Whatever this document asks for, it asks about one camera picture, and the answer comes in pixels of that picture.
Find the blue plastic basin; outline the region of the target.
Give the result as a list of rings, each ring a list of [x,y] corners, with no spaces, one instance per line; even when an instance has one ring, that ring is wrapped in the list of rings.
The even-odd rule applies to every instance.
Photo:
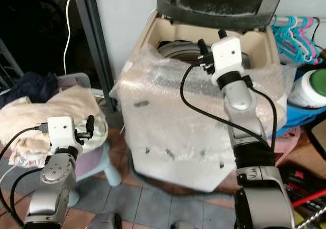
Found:
[[[302,126],[314,121],[318,114],[326,112],[326,106],[321,108],[302,108],[300,106],[287,105],[286,122],[275,132],[279,137],[296,126]]]

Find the black red tool case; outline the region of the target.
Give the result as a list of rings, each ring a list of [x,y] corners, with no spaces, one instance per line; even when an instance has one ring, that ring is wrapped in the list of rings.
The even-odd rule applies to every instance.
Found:
[[[318,178],[311,171],[300,166],[285,164],[279,167],[279,171],[291,201],[326,189],[326,180]]]

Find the beige top-load washing machine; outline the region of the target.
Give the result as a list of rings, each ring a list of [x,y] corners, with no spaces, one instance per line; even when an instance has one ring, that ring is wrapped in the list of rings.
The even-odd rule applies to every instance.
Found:
[[[247,32],[244,35],[233,31],[227,33],[230,36],[240,38],[242,52],[247,54],[251,61],[250,65],[245,68],[245,72],[251,75],[255,89],[265,93],[275,101],[280,115],[277,125],[280,128],[286,123],[287,81],[283,77],[279,53],[273,42],[272,33],[259,31]],[[133,50],[140,45],[149,44],[157,48],[161,42],[165,41],[196,42],[199,39],[204,39],[206,43],[211,45],[219,40],[218,30],[190,26],[189,24],[172,24],[170,20],[150,15]]]

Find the grey washing machine lid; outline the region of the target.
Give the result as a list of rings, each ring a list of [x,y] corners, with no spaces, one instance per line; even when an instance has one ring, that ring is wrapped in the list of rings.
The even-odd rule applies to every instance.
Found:
[[[226,30],[270,24],[280,0],[157,0],[157,12],[177,23]]]

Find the cream cloth garment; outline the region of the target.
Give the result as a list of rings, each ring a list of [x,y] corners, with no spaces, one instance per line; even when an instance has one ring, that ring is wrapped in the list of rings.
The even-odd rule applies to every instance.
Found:
[[[22,97],[0,110],[0,139],[3,145],[23,129],[16,140],[10,143],[8,164],[19,167],[43,167],[45,159],[53,155],[48,133],[33,128],[46,123],[50,117],[71,116],[77,128],[84,131],[89,115],[100,113],[91,90],[74,86],[58,92],[46,103],[32,103]]]

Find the light blue plastic stool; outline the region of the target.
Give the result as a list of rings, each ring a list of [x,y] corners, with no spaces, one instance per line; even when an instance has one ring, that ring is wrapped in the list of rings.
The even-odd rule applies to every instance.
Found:
[[[91,90],[96,98],[96,103],[104,100],[104,92],[91,87],[89,76],[86,73],[71,73],[58,77],[61,90],[79,85]],[[100,113],[95,115],[95,132],[93,138],[86,140],[81,154],[76,159],[75,175],[77,182],[103,173],[109,186],[118,186],[123,178],[116,166],[111,162],[108,151],[111,149],[108,141],[108,123],[106,116],[100,108]]]

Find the pink plastic clothes hanger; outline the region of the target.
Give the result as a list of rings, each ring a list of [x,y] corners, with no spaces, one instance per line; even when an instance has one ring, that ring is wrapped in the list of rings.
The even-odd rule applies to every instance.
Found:
[[[305,17],[301,16],[298,17],[298,21],[302,21],[302,24],[298,24],[296,26],[296,37],[298,40],[305,45],[307,48],[316,47],[313,40],[308,38],[306,31],[312,26],[313,18],[312,17]]]

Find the grey door frame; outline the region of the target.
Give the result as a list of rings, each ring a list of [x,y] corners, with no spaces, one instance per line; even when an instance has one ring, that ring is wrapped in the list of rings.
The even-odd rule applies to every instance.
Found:
[[[98,76],[104,99],[110,112],[117,111],[117,102],[110,96],[114,86],[114,76],[111,69],[104,31],[102,29],[99,5],[96,0],[75,0],[84,27],[96,75]]]

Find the pink plastic stool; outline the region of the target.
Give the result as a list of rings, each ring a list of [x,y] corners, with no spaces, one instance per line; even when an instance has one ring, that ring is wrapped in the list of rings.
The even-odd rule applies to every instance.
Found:
[[[276,145],[274,150],[275,165],[279,166],[295,149],[300,141],[303,129],[300,126],[289,129],[286,133],[276,138]]]

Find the red rod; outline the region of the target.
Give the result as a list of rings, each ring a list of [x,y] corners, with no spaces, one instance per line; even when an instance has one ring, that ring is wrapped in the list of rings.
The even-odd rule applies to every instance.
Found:
[[[291,205],[292,205],[293,208],[295,208],[295,207],[298,207],[300,205],[303,205],[304,203],[310,202],[313,199],[321,198],[322,196],[326,196],[326,188],[324,188],[322,190],[319,190],[318,192],[315,192],[314,194],[310,194],[310,195],[306,196],[305,198],[301,198],[301,199],[298,199],[296,201],[293,201],[291,203]]]

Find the dark navy garment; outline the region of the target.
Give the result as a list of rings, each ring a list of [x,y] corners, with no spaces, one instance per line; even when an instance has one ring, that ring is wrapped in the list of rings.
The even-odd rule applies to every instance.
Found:
[[[58,78],[53,73],[27,72],[5,96],[6,103],[28,97],[32,103],[45,103],[58,92]]]

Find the white jar green lid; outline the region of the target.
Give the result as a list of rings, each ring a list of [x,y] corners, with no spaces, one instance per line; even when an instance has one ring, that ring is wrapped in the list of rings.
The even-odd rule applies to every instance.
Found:
[[[325,107],[326,69],[310,70],[295,80],[287,101],[302,108]]]

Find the steel washer drum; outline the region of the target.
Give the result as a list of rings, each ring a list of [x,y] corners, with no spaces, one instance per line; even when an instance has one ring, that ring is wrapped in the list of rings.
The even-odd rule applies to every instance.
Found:
[[[163,58],[174,59],[189,65],[202,62],[200,56],[205,54],[200,50],[196,42],[191,41],[163,41],[157,47],[157,51]]]

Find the turquoise plastic clothes hanger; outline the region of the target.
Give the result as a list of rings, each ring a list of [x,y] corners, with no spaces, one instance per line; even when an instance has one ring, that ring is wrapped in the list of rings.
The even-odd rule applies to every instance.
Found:
[[[271,24],[277,47],[295,63],[310,63],[312,52],[308,48],[308,40],[302,32],[312,25],[312,19],[293,15],[282,18],[287,19],[287,24],[284,26],[277,25],[279,21],[277,15],[274,16]]]

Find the clear bubble wrap sheet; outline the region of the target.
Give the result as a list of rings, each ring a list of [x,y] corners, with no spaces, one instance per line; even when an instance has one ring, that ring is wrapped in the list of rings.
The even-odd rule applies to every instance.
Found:
[[[161,182],[214,191],[234,172],[221,90],[200,68],[181,88],[189,64],[166,59],[149,44],[137,46],[114,88],[126,126],[135,170]]]

